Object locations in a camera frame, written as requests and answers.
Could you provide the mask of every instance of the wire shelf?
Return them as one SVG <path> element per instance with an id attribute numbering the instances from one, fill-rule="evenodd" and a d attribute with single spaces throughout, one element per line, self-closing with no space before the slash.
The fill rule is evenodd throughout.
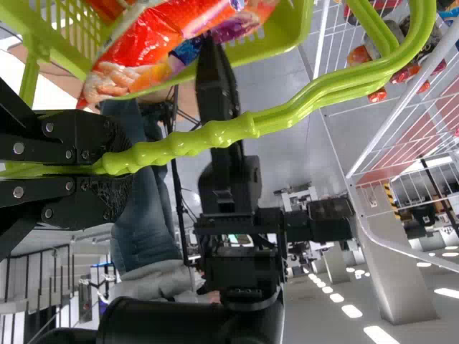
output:
<path id="1" fill-rule="evenodd" d="M 388 1 L 385 1 L 381 13 Z M 361 26 L 347 22 L 349 15 L 344 17 L 342 1 L 339 4 L 329 4 L 327 16 L 323 15 L 325 4 L 326 1 L 323 1 L 314 9 L 316 18 L 322 14 L 321 20 L 327 23 L 324 30 L 319 30 L 319 35 L 323 36 L 323 49 L 317 51 L 314 65 L 314 71 L 318 70 L 319 75 L 347 67 L 347 56 L 353 48 L 363 44 L 365 35 Z M 409 14 L 408 2 L 405 1 L 385 16 L 384 20 L 400 22 Z M 443 35 L 449 29 L 439 16 L 436 24 Z M 446 69 L 429 77 L 430 89 L 414 96 L 403 107 L 397 120 L 386 129 L 386 134 L 366 154 L 358 168 L 348 175 L 349 178 L 354 177 L 357 185 L 400 174 L 421 158 L 443 156 L 459 149 L 459 79 L 455 72 L 459 52 L 455 47 L 446 54 L 445 60 L 448 64 Z M 412 83 L 388 84 L 386 89 L 388 94 L 401 94 L 411 86 Z M 387 113 L 388 106 L 394 106 L 401 97 L 393 96 L 375 103 L 362 98 L 357 102 L 348 102 L 349 106 L 344 110 L 343 105 L 331 105 L 325 111 L 329 120 L 359 111 Z"/>
<path id="2" fill-rule="evenodd" d="M 385 1 L 381 13 L 388 1 Z M 318 49 L 314 49 L 313 53 L 306 50 L 306 55 L 315 54 L 315 58 L 308 56 L 309 60 L 315 61 L 313 73 L 310 73 L 312 79 L 348 67 L 349 53 L 364 43 L 363 28 L 348 23 L 349 17 L 344 17 L 344 2 L 337 2 L 330 4 L 329 0 L 319 1 L 314 8 L 312 34 L 317 37 Z M 409 14 L 408 1 L 403 1 L 384 20 L 391 19 L 399 23 Z M 459 165 L 456 165 L 458 160 L 455 158 L 459 153 L 459 51 L 455 47 L 459 39 L 459 24 L 450 28 L 437 16 L 436 25 L 443 34 L 440 43 L 422 61 L 421 70 L 412 80 L 384 86 L 387 99 L 370 102 L 367 97 L 362 97 L 330 105 L 321 111 L 325 113 L 322 120 L 366 236 L 392 251 L 459 272 L 457 264 L 429 257 L 377 236 L 367 221 L 375 216 L 459 196 L 452 187 L 453 184 L 459 184 Z M 447 67 L 431 76 L 443 58 Z M 430 88 L 416 94 L 426 80 Z M 355 118 L 356 115 L 365 116 L 368 112 L 381 114 L 386 119 L 379 128 L 373 128 L 377 132 L 369 135 L 371 141 L 350 169 L 345 171 L 329 126 L 340 123 L 337 121 L 342 120 L 343 116 L 352 115 Z M 421 159 L 425 159 L 427 168 L 421 164 Z M 442 162 L 435 163 L 436 166 L 430 164 L 434 161 Z M 392 193 L 392 201 L 397 201 L 398 207 L 386 196 L 384 190 L 387 190 L 387 185 Z"/>
<path id="3" fill-rule="evenodd" d="M 432 176 L 437 189 L 444 192 L 443 195 L 435 193 L 435 188 L 427 172 Z M 419 168 L 393 178 L 383 178 L 362 183 L 356 186 L 356 190 L 363 196 L 365 202 L 371 206 L 376 200 L 375 188 L 389 184 L 392 196 L 395 201 L 398 201 L 399 207 L 367 214 L 368 217 L 372 217 L 457 197 L 459 193 L 452 195 L 454 192 L 450 186 L 455 182 L 459 184 L 459 170 L 454 163 L 444 163 L 438 166 Z"/>

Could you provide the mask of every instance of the shopping basket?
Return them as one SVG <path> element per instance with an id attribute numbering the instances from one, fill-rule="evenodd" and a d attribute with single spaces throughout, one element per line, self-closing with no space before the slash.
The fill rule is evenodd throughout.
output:
<path id="1" fill-rule="evenodd" d="M 312 0 L 280 0 L 261 30 L 226 44 L 231 65 L 236 67 L 282 54 L 300 44 L 308 34 L 312 17 L 312 6 L 306 6 L 306 2 Z M 23 36 L 28 49 L 19 95 L 29 106 L 32 106 L 37 85 L 37 60 L 56 62 L 84 80 L 99 47 L 116 25 L 105 25 L 81 0 L 54 0 L 54 3 L 36 0 L 34 7 L 29 5 L 29 0 L 0 1 L 0 20 Z M 195 74 L 196 63 L 168 82 L 125 98 L 179 84 L 194 78 Z"/>

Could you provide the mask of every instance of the bolt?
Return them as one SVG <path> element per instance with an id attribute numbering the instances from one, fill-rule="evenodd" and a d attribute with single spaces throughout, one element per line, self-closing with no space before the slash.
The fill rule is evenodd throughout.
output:
<path id="1" fill-rule="evenodd" d="M 13 145 L 13 151 L 18 155 L 20 156 L 23 152 L 24 152 L 24 149 L 26 148 L 26 146 L 22 143 L 22 142 L 16 142 L 14 145 Z"/>
<path id="2" fill-rule="evenodd" d="M 55 129 L 55 125 L 52 123 L 46 123 L 44 128 L 48 133 L 51 133 Z"/>
<path id="3" fill-rule="evenodd" d="M 85 160 L 87 160 L 89 158 L 89 151 L 88 150 L 84 150 L 82 153 L 81 153 L 81 157 Z"/>
<path id="4" fill-rule="evenodd" d="M 21 186 L 17 186 L 13 190 L 13 196 L 16 199 L 21 199 L 24 195 L 24 189 Z"/>
<path id="5" fill-rule="evenodd" d="M 83 191 L 86 191 L 86 190 L 89 189 L 89 185 L 87 184 L 86 181 L 83 181 L 83 182 L 81 183 L 81 189 L 82 189 Z"/>
<path id="6" fill-rule="evenodd" d="M 52 209 L 46 209 L 46 211 L 44 212 L 44 217 L 46 217 L 47 219 L 51 219 L 52 218 Z"/>

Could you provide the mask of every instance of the white metal frame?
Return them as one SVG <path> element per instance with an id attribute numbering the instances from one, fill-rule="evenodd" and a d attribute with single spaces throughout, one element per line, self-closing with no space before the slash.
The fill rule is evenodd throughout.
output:
<path id="1" fill-rule="evenodd" d="M 330 6 L 329 0 L 323 0 L 322 9 L 318 9 L 315 11 L 315 12 L 322 11 L 321 13 L 322 22 L 321 22 L 320 31 L 312 33 L 312 34 L 315 34 L 315 33 L 319 34 L 319 38 L 318 38 L 319 45 L 318 45 L 318 50 L 316 53 L 316 64 L 314 65 L 313 73 L 310 68 L 309 70 L 308 68 L 306 68 L 306 72 L 309 74 L 310 79 L 315 79 L 318 76 L 318 72 L 320 69 L 320 63 L 321 63 L 321 55 L 323 52 L 323 42 L 324 42 L 325 37 L 331 35 L 331 44 L 330 44 L 329 51 L 328 51 L 328 59 L 327 59 L 325 73 L 333 72 L 334 70 L 337 70 L 340 65 L 339 62 L 340 62 L 341 50 L 343 48 L 345 32 L 353 30 L 351 44 L 349 46 L 348 54 L 352 48 L 356 47 L 360 43 L 360 42 L 354 43 L 354 37 L 356 36 L 357 30 L 361 31 L 361 28 L 359 28 L 358 26 L 353 27 L 352 25 L 347 24 L 347 18 L 343 24 L 337 24 L 338 15 L 340 13 L 341 14 L 343 13 L 342 11 L 340 11 L 341 6 L 343 6 L 342 2 L 340 4 Z M 326 27 L 326 22 L 328 19 L 328 11 L 330 8 L 335 8 L 335 7 L 338 7 L 337 8 L 338 12 L 336 13 L 334 26 Z M 405 11 L 406 11 L 406 14 L 407 14 L 407 11 L 409 11 L 408 3 L 406 4 Z M 400 14 L 400 17 L 397 19 L 397 21 L 399 21 L 402 18 L 402 15 L 403 14 Z M 443 31 L 447 29 L 446 26 L 443 26 L 443 22 L 439 22 L 439 26 L 440 28 L 443 27 Z M 331 49 L 333 46 L 333 38 L 335 34 L 341 34 L 341 33 L 342 33 L 341 42 L 339 43 L 339 53 L 338 53 L 338 58 L 336 60 L 336 65 L 335 65 L 334 70 L 330 70 L 329 60 L 331 56 Z M 456 111 L 456 109 L 459 108 L 459 105 L 455 106 L 446 116 L 443 116 L 443 118 L 442 118 L 441 111 L 444 110 L 444 108 L 446 108 L 446 106 L 449 105 L 457 96 L 459 96 L 459 92 L 448 93 L 448 90 L 450 89 L 450 87 L 453 85 L 454 82 L 452 82 L 451 85 L 447 87 L 445 90 L 443 90 L 439 95 L 435 95 L 436 94 L 435 91 L 437 91 L 437 86 L 441 85 L 440 82 L 448 75 L 448 73 L 451 73 L 451 71 L 454 70 L 456 64 L 459 63 L 459 58 L 458 58 L 459 52 L 457 52 L 455 56 L 452 59 L 450 59 L 450 61 L 448 61 L 448 68 L 445 71 L 443 71 L 442 73 L 432 78 L 432 80 L 430 81 L 431 88 L 424 95 L 421 95 L 422 100 L 417 103 L 410 103 L 410 102 L 412 101 L 413 97 L 416 95 L 416 92 L 419 89 L 419 87 L 425 82 L 425 80 L 428 79 L 432 71 L 438 66 L 441 60 L 447 55 L 447 53 L 451 49 L 455 49 L 454 44 L 457 40 L 459 40 L 459 20 L 455 21 L 454 25 L 452 25 L 451 28 L 449 28 L 446 31 L 446 33 L 443 35 L 442 40 L 436 46 L 434 52 L 431 53 L 429 57 L 422 63 L 422 69 L 415 76 L 415 78 L 413 78 L 413 80 L 409 82 L 407 89 L 401 96 L 394 97 L 388 100 L 384 100 L 383 102 L 376 103 L 376 104 L 370 103 L 368 105 L 363 105 L 363 106 L 360 106 L 354 109 L 348 109 L 345 111 L 341 111 L 339 113 L 332 113 L 328 116 L 324 115 L 321 110 L 318 110 L 319 113 L 321 114 L 322 121 L 325 126 L 328 139 L 330 140 L 331 147 L 333 148 L 333 152 L 338 162 L 341 174 L 345 180 L 350 199 L 356 210 L 356 215 L 359 219 L 359 223 L 362 227 L 363 232 L 368 236 L 368 238 L 372 240 L 374 243 L 382 247 L 385 247 L 387 249 L 391 249 L 392 251 L 399 252 L 400 254 L 404 254 L 404 255 L 407 255 L 413 258 L 417 258 L 425 262 L 436 264 L 438 266 L 444 267 L 454 272 L 459 272 L 459 264 L 450 262 L 446 259 L 431 257 L 427 253 L 415 251 L 404 245 L 383 239 L 377 236 L 375 233 L 373 233 L 369 227 L 368 218 L 371 216 L 378 216 L 381 214 L 385 214 L 388 211 L 384 211 L 378 214 L 371 214 L 371 215 L 366 214 L 364 211 L 364 207 L 361 204 L 361 199 L 358 194 L 358 189 L 363 190 L 364 194 L 366 194 L 367 191 L 365 190 L 365 188 L 367 186 L 373 186 L 373 185 L 382 186 L 383 183 L 390 182 L 392 177 L 389 177 L 389 178 L 386 177 L 384 179 L 368 181 L 368 182 L 361 183 L 361 184 L 358 184 L 358 182 L 365 173 L 380 171 L 380 170 L 384 170 L 388 168 L 393 168 L 396 166 L 401 167 L 409 163 L 414 163 L 418 161 L 420 158 L 415 155 L 415 152 L 418 152 L 420 149 L 422 149 L 423 152 L 427 152 L 427 154 L 426 153 L 424 154 L 425 156 L 428 156 L 429 158 L 434 157 L 434 156 L 443 156 L 446 153 L 453 154 L 454 157 L 456 157 L 455 152 L 457 149 L 459 149 L 459 138 L 456 138 L 454 136 L 454 130 L 448 129 L 448 125 L 451 124 L 457 118 L 459 118 L 459 110 Z M 305 56 L 305 52 L 302 47 L 300 47 L 300 54 L 302 57 Z M 430 110 L 431 109 L 435 110 L 435 103 L 438 100 L 445 100 L 446 104 L 443 105 L 442 108 L 437 110 L 434 115 L 432 115 L 430 114 Z M 342 113 L 350 112 L 356 109 L 360 110 L 362 108 L 378 106 L 378 104 L 387 103 L 387 102 L 396 102 L 394 105 L 394 108 L 392 109 L 391 113 L 389 114 L 387 119 L 384 121 L 384 123 L 381 125 L 381 127 L 378 129 L 376 135 L 372 138 L 372 140 L 368 143 L 368 145 L 362 151 L 361 155 L 356 160 L 356 162 L 353 164 L 351 169 L 345 172 L 340 163 L 339 155 L 336 151 L 336 147 L 333 143 L 333 138 L 331 137 L 331 134 L 330 134 L 330 129 L 329 129 L 330 122 L 333 120 L 334 116 L 341 115 Z M 426 111 L 422 112 L 421 115 L 415 114 L 416 109 L 418 109 L 419 106 L 421 105 L 427 106 Z M 409 110 L 410 113 L 406 115 L 406 117 L 403 119 L 402 124 L 398 124 L 398 126 L 396 126 L 397 119 L 400 120 L 401 118 L 403 118 L 403 117 L 400 117 L 400 114 L 403 113 L 404 110 Z M 425 123 L 415 133 L 415 135 L 407 138 L 407 133 L 409 132 L 409 129 L 415 129 L 416 124 L 421 123 L 420 120 L 425 115 L 430 116 L 430 119 L 428 120 L 428 122 Z M 409 123 L 408 120 L 414 120 L 414 124 L 412 124 L 410 128 L 405 128 L 407 131 L 405 131 L 405 133 L 402 134 L 402 129 L 404 128 L 404 125 Z M 383 143 L 383 138 L 387 136 L 387 133 L 390 133 L 389 130 L 393 130 L 393 134 L 391 134 L 389 139 L 386 140 L 385 143 Z M 402 151 L 403 152 L 402 155 L 397 156 L 396 153 L 394 154 L 395 150 L 397 150 L 397 152 Z M 432 168 L 432 170 L 433 169 L 439 170 L 440 175 L 442 176 L 442 178 L 444 178 L 444 181 L 446 182 L 446 185 L 448 185 L 448 182 L 446 181 L 446 177 L 445 177 L 445 169 L 448 170 L 448 172 L 452 173 L 454 175 L 455 180 L 459 183 L 458 160 L 459 159 L 454 158 L 452 163 L 448 163 L 444 166 L 437 166 L 435 168 Z M 380 161 L 383 161 L 382 166 L 378 166 Z M 401 175 L 398 173 L 396 176 L 393 176 L 394 178 L 398 177 L 397 181 L 401 184 L 402 186 L 401 189 L 404 191 L 405 196 L 407 197 L 409 201 L 409 205 L 404 206 L 403 208 L 409 208 L 411 206 L 419 205 L 419 203 L 414 204 L 414 202 L 412 202 L 412 200 L 410 199 L 410 196 L 408 195 L 407 189 L 405 188 L 405 185 L 404 185 L 404 182 L 406 182 L 407 180 L 410 182 L 410 185 L 414 187 L 415 193 L 419 196 L 420 199 L 421 199 L 420 194 L 424 194 L 424 192 L 420 190 L 420 187 L 425 187 L 425 189 L 427 190 L 427 193 L 430 196 L 430 200 L 421 202 L 421 204 L 427 204 L 427 203 L 433 202 L 432 195 L 430 194 L 428 187 L 426 187 L 425 185 L 424 177 L 421 175 L 422 171 L 423 170 L 418 170 L 414 172 L 403 173 Z M 422 184 L 421 186 L 417 186 L 415 182 L 413 181 L 413 176 L 417 174 L 421 176 L 424 186 L 422 186 Z M 396 198 L 398 197 L 402 198 L 404 195 L 399 195 L 395 191 L 395 196 Z"/>

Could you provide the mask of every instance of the ceiling light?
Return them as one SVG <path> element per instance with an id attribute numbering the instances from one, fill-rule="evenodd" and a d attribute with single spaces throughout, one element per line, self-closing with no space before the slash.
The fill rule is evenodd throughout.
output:
<path id="1" fill-rule="evenodd" d="M 367 328 L 364 328 L 364 332 L 376 344 L 400 344 L 389 333 L 384 331 L 379 326 L 369 326 Z"/>
<path id="2" fill-rule="evenodd" d="M 455 299 L 459 299 L 459 290 L 440 288 L 440 289 L 435 289 L 434 292 L 440 295 L 454 297 Z"/>
<path id="3" fill-rule="evenodd" d="M 341 309 L 351 319 L 355 319 L 356 317 L 361 317 L 363 315 L 363 313 L 360 312 L 360 310 L 358 310 L 356 306 L 354 305 L 346 305 L 346 306 L 341 307 Z"/>
<path id="4" fill-rule="evenodd" d="M 416 264 L 416 266 L 417 266 L 417 267 L 431 267 L 432 264 L 426 263 L 426 262 L 418 262 L 418 263 Z"/>
<path id="5" fill-rule="evenodd" d="M 442 256 L 444 256 L 444 257 L 457 257 L 457 256 L 459 256 L 459 253 L 457 253 L 457 252 L 446 252 L 446 253 L 442 254 Z"/>
<path id="6" fill-rule="evenodd" d="M 325 292 L 326 294 L 330 294 L 333 292 L 333 289 L 331 289 L 330 287 L 323 287 L 322 291 Z"/>
<path id="7" fill-rule="evenodd" d="M 336 294 L 332 294 L 330 295 L 330 298 L 333 302 L 335 303 L 340 303 L 340 302 L 343 302 L 344 301 L 344 297 L 342 297 L 340 294 L 336 293 Z"/>

